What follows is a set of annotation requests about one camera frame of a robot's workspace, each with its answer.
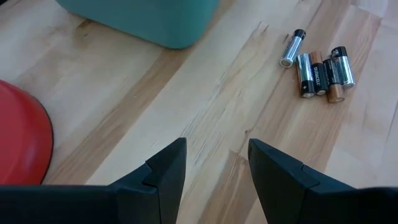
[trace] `wooden floor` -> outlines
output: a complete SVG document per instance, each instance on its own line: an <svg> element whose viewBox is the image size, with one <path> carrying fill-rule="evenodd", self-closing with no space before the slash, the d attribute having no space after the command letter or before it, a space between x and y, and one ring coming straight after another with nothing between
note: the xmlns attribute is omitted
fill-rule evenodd
<svg viewBox="0 0 398 224"><path fill-rule="evenodd" d="M349 50L343 103L299 98L278 61ZM247 161L259 138L355 187L398 185L398 0L221 0L203 38L169 50L69 14L54 0L0 7L0 78L53 122L46 184L109 184L180 136L187 176L178 223L265 223Z"/></svg>

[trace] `red object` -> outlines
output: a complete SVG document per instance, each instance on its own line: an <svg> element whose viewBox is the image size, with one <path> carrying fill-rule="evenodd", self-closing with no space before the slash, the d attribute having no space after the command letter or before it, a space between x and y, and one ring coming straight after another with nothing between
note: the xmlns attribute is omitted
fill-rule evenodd
<svg viewBox="0 0 398 224"><path fill-rule="evenodd" d="M52 126L43 106L0 80L0 184L40 184L52 147Z"/></svg>

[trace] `teal container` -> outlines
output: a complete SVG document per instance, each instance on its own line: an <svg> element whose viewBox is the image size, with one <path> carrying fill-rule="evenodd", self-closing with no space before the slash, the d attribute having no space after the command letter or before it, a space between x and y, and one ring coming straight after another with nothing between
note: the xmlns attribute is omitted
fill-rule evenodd
<svg viewBox="0 0 398 224"><path fill-rule="evenodd" d="M56 0L66 10L172 49L194 44L218 0Z"/></svg>

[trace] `black plastic part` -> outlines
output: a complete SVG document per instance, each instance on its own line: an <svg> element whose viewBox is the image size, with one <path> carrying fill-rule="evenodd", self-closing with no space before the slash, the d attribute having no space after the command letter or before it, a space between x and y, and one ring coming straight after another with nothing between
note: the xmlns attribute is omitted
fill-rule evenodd
<svg viewBox="0 0 398 224"><path fill-rule="evenodd" d="M297 29L297 30L295 30L294 33L293 33L293 36L295 36L295 37L300 37L302 40L304 40L305 35L306 35L305 31L302 30L302 29Z"/></svg>
<svg viewBox="0 0 398 224"><path fill-rule="evenodd" d="M398 223L398 188L355 189L257 139L249 164L268 224Z"/></svg>
<svg viewBox="0 0 398 224"><path fill-rule="evenodd" d="M331 50L331 56L332 57L348 56L346 47L340 46L334 48L333 50Z"/></svg>
<svg viewBox="0 0 398 224"><path fill-rule="evenodd" d="M300 96L304 96L306 93L315 94L315 81L305 80L300 85Z"/></svg>
<svg viewBox="0 0 398 224"><path fill-rule="evenodd" d="M0 223L175 223L186 156L180 138L109 186L1 186Z"/></svg>
<svg viewBox="0 0 398 224"><path fill-rule="evenodd" d="M336 71L333 59L326 59L323 61L323 64L325 66L326 77L328 79L329 85L334 85L334 84L340 85L341 79L338 72Z"/></svg>
<svg viewBox="0 0 398 224"><path fill-rule="evenodd" d="M313 78L315 79L315 92L326 93L329 89L328 79L326 77L325 66L322 63L315 63L311 66L311 70L313 73Z"/></svg>

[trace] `aa battery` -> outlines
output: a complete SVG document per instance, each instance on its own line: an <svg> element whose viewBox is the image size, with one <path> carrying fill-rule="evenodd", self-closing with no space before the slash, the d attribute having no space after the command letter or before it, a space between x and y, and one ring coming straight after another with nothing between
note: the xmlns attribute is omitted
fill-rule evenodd
<svg viewBox="0 0 398 224"><path fill-rule="evenodd" d="M297 53L299 52L301 45L303 44L304 38L305 38L304 30L298 29L294 31L292 39L287 45L285 53L279 62L282 67L290 68L293 65Z"/></svg>
<svg viewBox="0 0 398 224"><path fill-rule="evenodd" d="M336 47L331 51L331 56L335 61L337 72L341 78L343 88L349 89L355 86L355 79L351 71L351 66L345 47Z"/></svg>
<svg viewBox="0 0 398 224"><path fill-rule="evenodd" d="M324 95L328 87L328 79L326 77L325 66L323 66L321 53L318 51L310 54L311 58L311 71L315 80L315 93L317 95Z"/></svg>
<svg viewBox="0 0 398 224"><path fill-rule="evenodd" d="M328 79L329 90L327 92L329 103L339 103L345 100L343 89L341 87L340 76L337 73L334 59L326 59L323 61L326 76Z"/></svg>
<svg viewBox="0 0 398 224"><path fill-rule="evenodd" d="M311 72L311 60L309 54L297 56L298 84L300 96L311 98L315 94L315 82Z"/></svg>

